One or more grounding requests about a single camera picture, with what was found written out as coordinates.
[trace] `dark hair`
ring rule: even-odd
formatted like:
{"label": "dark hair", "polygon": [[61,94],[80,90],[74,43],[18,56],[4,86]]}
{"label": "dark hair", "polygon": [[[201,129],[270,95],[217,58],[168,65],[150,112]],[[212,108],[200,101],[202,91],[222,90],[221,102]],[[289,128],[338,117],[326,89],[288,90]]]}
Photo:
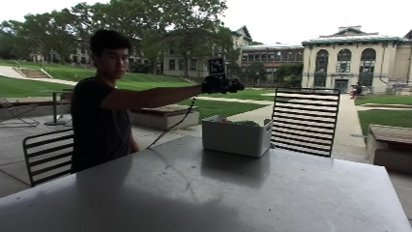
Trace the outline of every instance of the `dark hair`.
{"label": "dark hair", "polygon": [[113,30],[100,29],[90,37],[90,50],[96,56],[100,56],[104,49],[126,48],[130,51],[130,41]]}

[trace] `person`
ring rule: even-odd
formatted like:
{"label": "person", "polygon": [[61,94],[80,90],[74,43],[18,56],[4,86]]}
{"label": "person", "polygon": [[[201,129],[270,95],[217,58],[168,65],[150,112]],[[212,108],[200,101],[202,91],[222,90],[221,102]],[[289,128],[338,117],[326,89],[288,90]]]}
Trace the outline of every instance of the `person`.
{"label": "person", "polygon": [[361,94],[361,85],[357,82],[354,86],[350,88],[350,99],[356,98],[356,95]]}
{"label": "person", "polygon": [[100,29],[90,38],[94,76],[74,86],[70,115],[76,173],[138,152],[132,138],[129,109],[154,108],[181,102],[202,93],[225,93],[226,85],[213,79],[200,85],[157,87],[134,91],[116,88],[129,66],[130,41],[113,30]]}

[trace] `black t-shirt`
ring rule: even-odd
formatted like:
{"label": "black t-shirt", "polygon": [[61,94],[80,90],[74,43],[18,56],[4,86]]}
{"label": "black t-shirt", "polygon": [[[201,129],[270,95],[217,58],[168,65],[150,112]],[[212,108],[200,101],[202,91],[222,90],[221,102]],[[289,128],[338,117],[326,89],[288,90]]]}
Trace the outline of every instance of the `black t-shirt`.
{"label": "black t-shirt", "polygon": [[74,131],[72,173],[130,153],[129,111],[100,107],[113,90],[94,77],[81,80],[74,87],[70,104]]}
{"label": "black t-shirt", "polygon": [[361,93],[361,85],[356,86],[356,93],[360,94]]}

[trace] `cable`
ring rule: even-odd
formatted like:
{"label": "cable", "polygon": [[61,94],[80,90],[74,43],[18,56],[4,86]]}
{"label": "cable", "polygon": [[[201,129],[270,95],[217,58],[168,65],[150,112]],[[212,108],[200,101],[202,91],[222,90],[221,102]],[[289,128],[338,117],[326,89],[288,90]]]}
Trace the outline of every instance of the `cable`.
{"label": "cable", "polygon": [[182,123],[184,119],[186,118],[186,116],[189,115],[189,113],[192,111],[192,108],[193,108],[193,105],[194,105],[194,100],[196,100],[196,97],[193,97],[193,99],[192,99],[192,103],[190,103],[190,106],[188,108],[188,112],[185,113],[182,119],[158,135],[158,137],[154,139],[152,144],[146,147],[146,149],[149,149],[154,145],[154,143],[158,141],[158,139],[161,139],[164,137],[164,135],[173,129],[173,127],[176,127],[178,124]]}

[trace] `black glove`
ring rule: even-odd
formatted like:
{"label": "black glove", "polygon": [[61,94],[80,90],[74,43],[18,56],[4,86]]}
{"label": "black glove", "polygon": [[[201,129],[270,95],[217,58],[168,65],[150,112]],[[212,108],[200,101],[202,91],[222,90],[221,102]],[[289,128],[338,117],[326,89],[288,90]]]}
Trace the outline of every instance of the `black glove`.
{"label": "black glove", "polygon": [[229,80],[224,75],[209,75],[202,83],[202,93],[225,94],[228,92]]}

